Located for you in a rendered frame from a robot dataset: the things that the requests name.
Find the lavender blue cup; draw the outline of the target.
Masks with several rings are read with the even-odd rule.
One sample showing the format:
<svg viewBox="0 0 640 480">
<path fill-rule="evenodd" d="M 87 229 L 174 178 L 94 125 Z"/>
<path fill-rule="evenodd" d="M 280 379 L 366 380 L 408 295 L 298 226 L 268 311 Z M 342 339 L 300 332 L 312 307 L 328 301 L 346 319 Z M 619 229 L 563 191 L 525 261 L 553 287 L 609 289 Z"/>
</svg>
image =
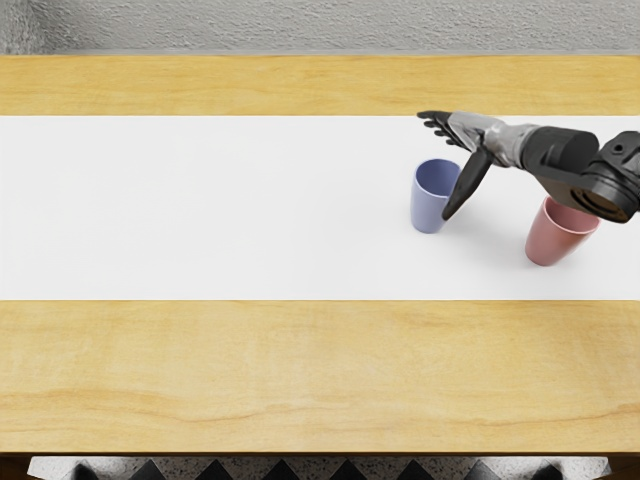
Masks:
<svg viewBox="0 0 640 480">
<path fill-rule="evenodd" d="M 410 202 L 413 227 L 435 234 L 445 224 L 442 212 L 454 189 L 461 168 L 446 159 L 430 159 L 415 170 Z"/>
</svg>

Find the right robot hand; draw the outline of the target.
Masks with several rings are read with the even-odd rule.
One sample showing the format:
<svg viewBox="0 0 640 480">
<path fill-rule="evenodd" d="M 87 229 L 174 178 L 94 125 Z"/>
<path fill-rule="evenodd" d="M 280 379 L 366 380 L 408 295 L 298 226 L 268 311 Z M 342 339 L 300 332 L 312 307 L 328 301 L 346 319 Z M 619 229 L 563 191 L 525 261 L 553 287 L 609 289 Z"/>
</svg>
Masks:
<svg viewBox="0 0 640 480">
<path fill-rule="evenodd" d="M 495 117 L 463 111 L 429 110 L 418 112 L 417 117 L 447 144 L 471 153 L 443 209 L 444 220 L 449 220 L 475 193 L 491 166 L 522 170 L 523 145 L 538 129 L 533 124 L 510 125 Z"/>
</svg>

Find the pink cup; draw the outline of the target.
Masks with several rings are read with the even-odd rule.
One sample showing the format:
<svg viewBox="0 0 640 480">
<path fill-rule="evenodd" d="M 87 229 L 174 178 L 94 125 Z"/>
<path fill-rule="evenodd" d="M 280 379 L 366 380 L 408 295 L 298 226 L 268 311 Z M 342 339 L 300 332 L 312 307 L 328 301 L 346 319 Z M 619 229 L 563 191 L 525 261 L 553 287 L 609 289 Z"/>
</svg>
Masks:
<svg viewBox="0 0 640 480">
<path fill-rule="evenodd" d="M 589 239 L 599 226 L 598 217 L 547 196 L 532 222 L 525 254 L 536 265 L 555 265 Z"/>
</svg>

